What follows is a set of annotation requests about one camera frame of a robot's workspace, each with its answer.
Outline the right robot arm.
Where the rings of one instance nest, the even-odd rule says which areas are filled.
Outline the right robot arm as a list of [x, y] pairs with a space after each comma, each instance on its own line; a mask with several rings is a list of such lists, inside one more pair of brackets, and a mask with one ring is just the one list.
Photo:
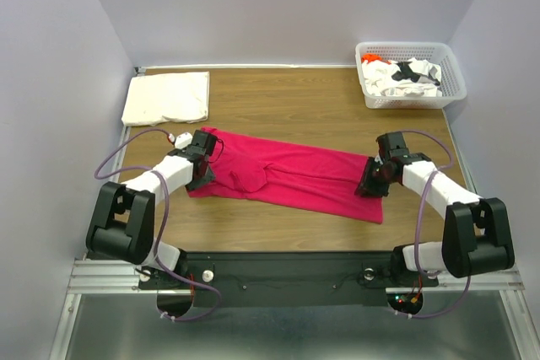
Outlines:
[[[356, 195], [385, 197], [391, 185], [399, 184], [420, 197], [414, 242], [395, 248], [388, 264], [394, 282], [407, 284], [418, 274], [436, 277], [443, 271], [464, 278], [515, 265], [507, 208], [499, 198], [467, 190], [427, 155], [410, 152], [402, 132], [385, 133], [376, 142], [378, 154], [368, 159]], [[427, 206], [444, 222], [440, 242], [420, 240]]]

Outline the pink t-shirt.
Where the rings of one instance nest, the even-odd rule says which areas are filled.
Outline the pink t-shirt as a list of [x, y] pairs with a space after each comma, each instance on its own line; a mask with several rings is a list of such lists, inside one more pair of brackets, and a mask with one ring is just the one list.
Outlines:
[[382, 200], [355, 194], [368, 157], [327, 148], [250, 137], [205, 127], [223, 143], [212, 155], [211, 183], [191, 198], [245, 199], [383, 222]]

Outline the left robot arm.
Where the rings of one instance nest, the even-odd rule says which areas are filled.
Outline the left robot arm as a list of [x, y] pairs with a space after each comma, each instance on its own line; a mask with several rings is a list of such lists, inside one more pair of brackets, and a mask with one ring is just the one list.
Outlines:
[[124, 183], [106, 181], [98, 193], [85, 244], [97, 255], [159, 270], [168, 287], [188, 279], [186, 252], [161, 241], [154, 232], [155, 209], [170, 208], [172, 192], [195, 191], [215, 179], [210, 160], [217, 136], [202, 130], [175, 136], [162, 131], [173, 145], [154, 167], [138, 166], [142, 174]]

